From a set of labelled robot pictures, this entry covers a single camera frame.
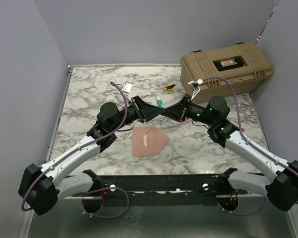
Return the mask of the green glue stick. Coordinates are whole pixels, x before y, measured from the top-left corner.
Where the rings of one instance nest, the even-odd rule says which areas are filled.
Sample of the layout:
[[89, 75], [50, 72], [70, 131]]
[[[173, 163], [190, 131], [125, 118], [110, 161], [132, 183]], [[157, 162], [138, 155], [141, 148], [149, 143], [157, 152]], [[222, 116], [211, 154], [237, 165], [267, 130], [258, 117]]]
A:
[[163, 101], [160, 98], [160, 96], [157, 96], [155, 99], [156, 99], [156, 103], [157, 103], [158, 107], [159, 108], [164, 108]]

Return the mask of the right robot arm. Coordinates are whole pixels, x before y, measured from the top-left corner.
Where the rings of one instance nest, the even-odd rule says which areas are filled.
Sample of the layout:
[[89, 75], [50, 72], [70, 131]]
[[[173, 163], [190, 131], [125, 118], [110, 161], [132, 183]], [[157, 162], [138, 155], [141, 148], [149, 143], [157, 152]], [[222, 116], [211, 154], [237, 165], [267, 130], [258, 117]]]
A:
[[267, 197], [279, 210], [289, 211], [298, 202], [298, 161], [289, 162], [253, 142], [241, 126], [235, 126], [227, 119], [229, 112], [224, 97], [212, 97], [204, 108], [191, 102], [186, 95], [167, 107], [162, 115], [178, 122], [189, 118], [208, 125], [207, 133], [213, 142], [240, 155], [264, 175], [248, 175], [229, 169], [218, 182], [222, 193], [247, 190]]

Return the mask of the cream paper letter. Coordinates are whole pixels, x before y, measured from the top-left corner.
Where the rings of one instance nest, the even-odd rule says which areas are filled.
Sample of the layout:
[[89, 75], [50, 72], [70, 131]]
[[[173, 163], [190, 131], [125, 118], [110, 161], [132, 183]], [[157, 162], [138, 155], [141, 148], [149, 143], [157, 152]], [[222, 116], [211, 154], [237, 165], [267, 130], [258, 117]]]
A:
[[147, 147], [148, 146], [148, 138], [147, 138], [146, 134], [143, 136], [143, 142], [144, 142], [144, 146]]

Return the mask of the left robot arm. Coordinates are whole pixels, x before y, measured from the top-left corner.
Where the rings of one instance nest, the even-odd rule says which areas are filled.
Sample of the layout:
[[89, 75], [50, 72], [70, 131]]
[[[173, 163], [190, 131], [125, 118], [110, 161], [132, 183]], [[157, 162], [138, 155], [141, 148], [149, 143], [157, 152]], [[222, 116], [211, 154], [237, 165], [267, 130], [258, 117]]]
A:
[[150, 121], [165, 112], [164, 108], [150, 105], [138, 96], [124, 104], [121, 111], [115, 103], [103, 104], [96, 124], [75, 146], [40, 166], [26, 167], [18, 190], [22, 211], [34, 210], [37, 215], [43, 215], [60, 199], [80, 193], [93, 196], [99, 192], [99, 177], [95, 173], [84, 171], [77, 176], [70, 173], [111, 146], [117, 138], [115, 132], [121, 127], [136, 120]]

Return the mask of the pink envelope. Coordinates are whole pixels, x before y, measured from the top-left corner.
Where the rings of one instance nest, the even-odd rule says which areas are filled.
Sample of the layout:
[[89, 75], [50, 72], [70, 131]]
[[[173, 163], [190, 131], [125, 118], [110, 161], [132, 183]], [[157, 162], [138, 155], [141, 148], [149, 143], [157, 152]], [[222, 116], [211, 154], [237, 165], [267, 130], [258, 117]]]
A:
[[132, 130], [132, 156], [154, 156], [169, 141], [169, 137], [156, 126], [134, 127]]

